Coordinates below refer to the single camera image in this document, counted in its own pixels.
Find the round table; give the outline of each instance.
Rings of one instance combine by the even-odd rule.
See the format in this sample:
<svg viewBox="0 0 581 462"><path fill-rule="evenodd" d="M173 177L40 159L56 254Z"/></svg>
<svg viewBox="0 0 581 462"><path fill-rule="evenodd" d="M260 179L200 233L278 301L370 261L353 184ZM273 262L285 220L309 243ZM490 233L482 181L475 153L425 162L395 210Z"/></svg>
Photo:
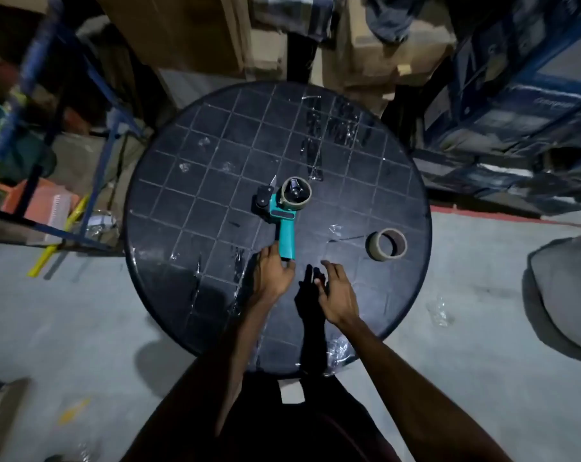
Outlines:
<svg viewBox="0 0 581 462"><path fill-rule="evenodd" d="M156 322L188 351L202 354L240 314L250 259L276 233L255 209L256 189L294 175L313 191L295 223L296 278L271 310L249 369L299 373L304 325L294 298L306 267L320 267L321 259L344 265L360 315L379 337L410 309L429 263L431 214L397 139L327 89L243 83L197 100L164 126L126 199L132 281ZM405 234L406 255L373 261L366 237L386 227ZM327 372L356 359L329 323L325 338Z"/></svg>

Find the yellow handle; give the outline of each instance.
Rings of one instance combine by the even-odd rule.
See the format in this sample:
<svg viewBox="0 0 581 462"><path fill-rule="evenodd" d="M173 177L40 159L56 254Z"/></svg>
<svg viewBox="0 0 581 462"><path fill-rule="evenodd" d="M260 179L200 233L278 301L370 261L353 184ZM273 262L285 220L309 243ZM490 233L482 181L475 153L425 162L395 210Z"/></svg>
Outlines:
<svg viewBox="0 0 581 462"><path fill-rule="evenodd" d="M90 200L90 196L88 194L86 194L85 196L83 196L81 198L81 200L77 204L77 207L74 208L74 210L72 211L72 213L70 214L68 219L65 221L64 230L66 232L70 231L70 229L72 228L72 225L74 225L74 223L83 214L83 211L85 210L85 207L87 205L87 201L89 201L89 200ZM27 275L29 277L38 277L38 274L40 273L42 268L45 266L45 264L51 258L53 253L55 253L57 251L58 246L59 246L59 244L50 244L49 246L47 246L45 248L45 250L42 252L42 254L40 255L40 257L38 258L38 261L36 261L36 264L34 264L33 268L30 269L30 271L27 273Z"/></svg>

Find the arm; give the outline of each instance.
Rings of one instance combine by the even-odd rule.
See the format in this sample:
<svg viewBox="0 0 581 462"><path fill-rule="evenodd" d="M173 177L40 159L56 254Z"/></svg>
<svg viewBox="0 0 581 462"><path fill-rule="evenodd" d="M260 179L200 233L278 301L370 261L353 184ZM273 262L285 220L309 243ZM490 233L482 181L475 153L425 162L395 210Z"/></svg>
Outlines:
<svg viewBox="0 0 581 462"><path fill-rule="evenodd" d="M322 282L315 281L320 306L355 348L414 459L510 462L467 413L383 344L359 318L355 292L344 268L322 263L329 274L329 295Z"/></svg>
<svg viewBox="0 0 581 462"><path fill-rule="evenodd" d="M220 434L241 390L256 340L278 298L295 276L294 261L282 266L278 244L263 248L254 270L254 294L240 321L196 359L159 404L122 462L194 460Z"/></svg>

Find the person's left hand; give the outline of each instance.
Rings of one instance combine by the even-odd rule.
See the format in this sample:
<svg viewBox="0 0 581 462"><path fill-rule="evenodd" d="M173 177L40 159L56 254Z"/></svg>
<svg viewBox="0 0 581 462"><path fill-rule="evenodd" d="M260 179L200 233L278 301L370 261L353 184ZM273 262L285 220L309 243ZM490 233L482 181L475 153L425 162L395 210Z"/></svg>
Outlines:
<svg viewBox="0 0 581 462"><path fill-rule="evenodd" d="M289 260L282 265L279 243L260 250L254 270L254 293L275 301L288 290L295 278L295 262Z"/></svg>

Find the hand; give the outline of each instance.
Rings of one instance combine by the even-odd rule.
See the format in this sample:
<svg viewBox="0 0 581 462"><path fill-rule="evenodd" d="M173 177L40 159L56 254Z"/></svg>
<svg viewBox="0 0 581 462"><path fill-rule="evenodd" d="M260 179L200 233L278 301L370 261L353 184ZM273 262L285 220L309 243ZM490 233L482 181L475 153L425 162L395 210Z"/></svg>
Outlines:
<svg viewBox="0 0 581 462"><path fill-rule="evenodd" d="M262 295L273 303L288 290L295 278L295 262L289 260L282 265L279 243L276 241L258 253L254 270L254 294Z"/></svg>
<svg viewBox="0 0 581 462"><path fill-rule="evenodd" d="M328 321L342 332L359 318L359 305L353 286L350 285L341 264L321 261L329 274L329 295L326 294L321 279L314 279L318 287L318 303Z"/></svg>

